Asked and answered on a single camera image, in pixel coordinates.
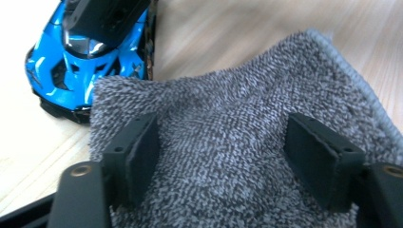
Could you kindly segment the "grey towel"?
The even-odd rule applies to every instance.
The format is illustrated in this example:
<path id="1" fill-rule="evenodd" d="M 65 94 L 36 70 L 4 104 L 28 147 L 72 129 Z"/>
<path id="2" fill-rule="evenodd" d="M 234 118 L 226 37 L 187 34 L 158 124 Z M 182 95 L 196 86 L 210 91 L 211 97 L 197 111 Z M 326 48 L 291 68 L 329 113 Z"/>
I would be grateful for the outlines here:
<path id="1" fill-rule="evenodd" d="M 165 82 L 120 76 L 94 88 L 90 157 L 133 118 L 158 116 L 160 160 L 142 205 L 113 228 L 355 228 L 322 211 L 284 155 L 290 113 L 315 118 L 370 162 L 403 166 L 403 134 L 331 41 L 309 29 L 249 62 Z"/>

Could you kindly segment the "blue toy car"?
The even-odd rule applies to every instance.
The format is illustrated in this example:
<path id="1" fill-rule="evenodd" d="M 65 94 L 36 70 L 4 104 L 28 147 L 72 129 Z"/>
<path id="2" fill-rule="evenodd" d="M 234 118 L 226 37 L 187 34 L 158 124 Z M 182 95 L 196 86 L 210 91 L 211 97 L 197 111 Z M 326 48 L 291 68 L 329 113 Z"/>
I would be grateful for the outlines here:
<path id="1" fill-rule="evenodd" d="M 25 72 L 40 106 L 56 118 L 88 124 L 98 80 L 116 75 L 151 80 L 158 2 L 151 0 L 124 40 L 110 47 L 65 30 L 67 0 L 59 0 L 25 59 Z"/>

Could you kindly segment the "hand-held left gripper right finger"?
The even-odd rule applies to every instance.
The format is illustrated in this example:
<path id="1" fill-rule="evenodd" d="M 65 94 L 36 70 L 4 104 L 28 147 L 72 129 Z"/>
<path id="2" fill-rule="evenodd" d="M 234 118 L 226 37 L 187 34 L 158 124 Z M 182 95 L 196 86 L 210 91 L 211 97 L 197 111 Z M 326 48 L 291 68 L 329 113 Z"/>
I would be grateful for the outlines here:
<path id="1" fill-rule="evenodd" d="M 320 121 L 292 113 L 284 153 L 321 208 L 335 213 L 350 210 L 350 183 L 365 161 L 360 148 Z"/>

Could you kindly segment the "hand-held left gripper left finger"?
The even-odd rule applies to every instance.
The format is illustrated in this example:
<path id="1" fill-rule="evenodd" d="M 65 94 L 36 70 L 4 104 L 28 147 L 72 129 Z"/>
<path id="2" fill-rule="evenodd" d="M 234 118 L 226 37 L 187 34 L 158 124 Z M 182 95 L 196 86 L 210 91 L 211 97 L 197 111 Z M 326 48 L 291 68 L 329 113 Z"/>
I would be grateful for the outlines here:
<path id="1" fill-rule="evenodd" d="M 107 189 L 114 209 L 138 207 L 151 183 L 160 156 L 157 115 L 133 118 L 102 152 Z"/>

